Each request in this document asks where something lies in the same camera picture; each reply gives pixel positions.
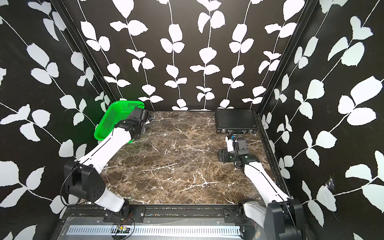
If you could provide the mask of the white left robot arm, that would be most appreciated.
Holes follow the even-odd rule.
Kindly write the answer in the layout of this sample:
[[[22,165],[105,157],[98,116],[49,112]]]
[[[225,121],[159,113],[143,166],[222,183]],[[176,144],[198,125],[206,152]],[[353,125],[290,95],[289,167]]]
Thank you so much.
[[[65,180],[60,191],[129,216],[129,201],[107,189],[101,172],[124,145],[141,137],[148,120],[149,112],[139,105],[120,112],[108,110],[95,131],[101,143],[78,161],[64,166]]]

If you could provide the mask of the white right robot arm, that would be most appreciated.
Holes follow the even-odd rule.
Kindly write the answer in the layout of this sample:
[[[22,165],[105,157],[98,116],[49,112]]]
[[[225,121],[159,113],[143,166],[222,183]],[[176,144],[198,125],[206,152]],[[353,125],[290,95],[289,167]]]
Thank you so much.
[[[291,199],[276,185],[260,160],[250,153],[245,138],[229,134],[226,143],[227,149],[218,151],[219,161],[241,169],[266,205],[246,201],[240,204],[243,215],[263,227],[269,240],[305,240],[306,219],[300,201]]]

